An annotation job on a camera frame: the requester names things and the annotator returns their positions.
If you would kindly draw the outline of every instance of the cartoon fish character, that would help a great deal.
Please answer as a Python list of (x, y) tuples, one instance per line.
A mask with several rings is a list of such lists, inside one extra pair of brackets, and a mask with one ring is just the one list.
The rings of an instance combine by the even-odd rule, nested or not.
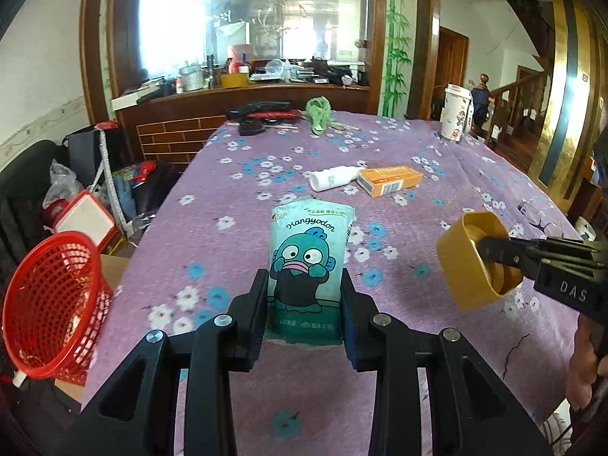
[(327, 282), (336, 266), (326, 238), (322, 228), (310, 228), (291, 235), (275, 250), (270, 268), (270, 277), (277, 280), (274, 297), (288, 309), (321, 311), (315, 296), (317, 288)]

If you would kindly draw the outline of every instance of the bolt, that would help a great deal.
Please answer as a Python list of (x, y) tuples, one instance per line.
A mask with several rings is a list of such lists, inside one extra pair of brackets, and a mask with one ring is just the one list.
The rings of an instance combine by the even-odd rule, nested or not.
[(448, 341), (458, 341), (460, 339), (460, 331), (454, 328), (447, 328), (443, 331), (443, 337)]
[(216, 318), (214, 318), (214, 324), (220, 327), (229, 326), (232, 324), (232, 317), (222, 313), (222, 315), (218, 315)]
[(148, 343), (158, 343), (162, 339), (162, 331), (155, 329), (146, 334), (146, 341)]
[(377, 313), (373, 318), (374, 324), (379, 326), (388, 326), (390, 324), (390, 315), (386, 313)]

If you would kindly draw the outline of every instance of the cartoon pink lips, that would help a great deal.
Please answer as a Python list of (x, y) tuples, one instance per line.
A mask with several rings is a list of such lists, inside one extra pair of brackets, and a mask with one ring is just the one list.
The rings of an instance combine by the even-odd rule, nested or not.
[(293, 269), (294, 271), (308, 272), (308, 266), (300, 261), (289, 261), (283, 264), (283, 269)]

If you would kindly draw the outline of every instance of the cartoon eye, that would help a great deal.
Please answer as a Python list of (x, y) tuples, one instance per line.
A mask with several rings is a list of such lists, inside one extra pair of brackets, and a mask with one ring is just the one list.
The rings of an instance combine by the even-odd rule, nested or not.
[(287, 245), (281, 255), (283, 256), (283, 259), (285, 259), (285, 260), (293, 259), (294, 257), (296, 257), (296, 255), (298, 255), (299, 251), (300, 251), (300, 249), (298, 247), (296, 247), (295, 245)]
[(306, 252), (304, 252), (304, 260), (308, 264), (318, 264), (321, 262), (322, 258), (323, 258), (323, 254), (321, 253), (320, 250), (308, 249)]

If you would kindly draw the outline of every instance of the red plastic basket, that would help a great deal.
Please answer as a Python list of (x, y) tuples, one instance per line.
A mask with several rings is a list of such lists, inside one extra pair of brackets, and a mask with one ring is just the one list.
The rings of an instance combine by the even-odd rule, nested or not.
[(2, 311), (11, 360), (33, 379), (84, 385), (112, 291), (95, 244), (64, 231), (36, 246), (8, 285)]

